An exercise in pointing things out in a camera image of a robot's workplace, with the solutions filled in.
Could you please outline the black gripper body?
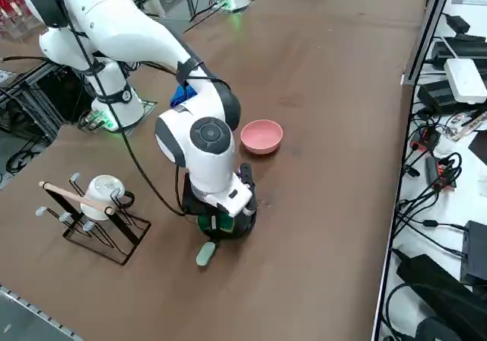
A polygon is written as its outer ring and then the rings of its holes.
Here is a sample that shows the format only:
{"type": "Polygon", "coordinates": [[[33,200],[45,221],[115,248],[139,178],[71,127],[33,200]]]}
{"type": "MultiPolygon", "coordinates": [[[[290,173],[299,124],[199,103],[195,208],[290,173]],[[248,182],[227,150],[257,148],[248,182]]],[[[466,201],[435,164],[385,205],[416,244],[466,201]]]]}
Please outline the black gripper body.
{"type": "Polygon", "coordinates": [[[212,205],[197,198],[188,173],[184,175],[182,206],[187,215],[195,215],[198,218],[210,219],[212,216],[229,218],[228,210],[220,203],[212,205]]]}

